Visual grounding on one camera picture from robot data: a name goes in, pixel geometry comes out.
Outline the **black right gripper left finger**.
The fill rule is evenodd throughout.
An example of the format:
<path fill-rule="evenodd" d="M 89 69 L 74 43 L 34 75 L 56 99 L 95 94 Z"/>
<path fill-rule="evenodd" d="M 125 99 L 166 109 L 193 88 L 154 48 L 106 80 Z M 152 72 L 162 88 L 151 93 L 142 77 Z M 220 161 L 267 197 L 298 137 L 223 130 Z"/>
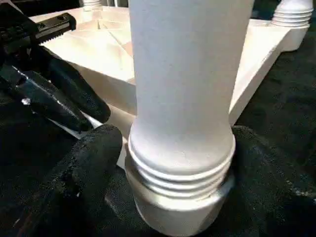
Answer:
<path fill-rule="evenodd" d="M 112 125 L 103 124 L 79 139 L 71 151 L 53 168 L 27 203 L 13 229 L 15 237 L 35 231 L 45 216 L 57 208 L 59 198 L 74 200 L 82 209 L 92 235 L 99 233 L 101 202 L 106 181 L 114 170 L 122 149 L 122 134 Z"/>

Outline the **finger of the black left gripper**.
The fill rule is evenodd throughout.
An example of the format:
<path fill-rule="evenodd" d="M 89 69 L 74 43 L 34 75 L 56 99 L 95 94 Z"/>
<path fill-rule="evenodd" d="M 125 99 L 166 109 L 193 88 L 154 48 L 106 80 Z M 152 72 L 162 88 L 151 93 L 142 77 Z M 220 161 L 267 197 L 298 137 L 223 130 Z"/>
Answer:
<path fill-rule="evenodd" d="M 74 131 L 92 128 L 77 106 L 37 72 L 23 71 L 3 63 L 0 67 L 0 83 L 14 99 L 50 120 Z"/>

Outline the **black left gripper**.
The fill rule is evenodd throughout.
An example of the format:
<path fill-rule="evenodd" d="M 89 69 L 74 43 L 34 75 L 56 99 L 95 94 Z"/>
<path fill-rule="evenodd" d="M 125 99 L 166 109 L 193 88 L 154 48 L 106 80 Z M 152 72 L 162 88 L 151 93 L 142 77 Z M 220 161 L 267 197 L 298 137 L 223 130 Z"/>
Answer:
<path fill-rule="evenodd" d="M 15 54 L 76 29 L 76 19 L 63 13 L 40 22 L 34 22 L 11 4 L 0 4 L 0 57 Z M 67 61 L 44 46 L 31 49 L 31 61 L 40 73 L 60 89 L 85 114 L 99 122 L 106 122 L 111 110 Z"/>

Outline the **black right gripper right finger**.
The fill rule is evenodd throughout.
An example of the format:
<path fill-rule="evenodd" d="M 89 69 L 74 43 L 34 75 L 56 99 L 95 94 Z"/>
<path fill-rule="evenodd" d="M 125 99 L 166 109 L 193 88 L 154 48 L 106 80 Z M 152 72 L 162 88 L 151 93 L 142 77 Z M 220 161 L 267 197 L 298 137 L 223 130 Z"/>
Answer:
<path fill-rule="evenodd" d="M 246 126 L 234 126 L 237 187 L 263 237 L 314 237 L 316 185 L 298 165 Z"/>

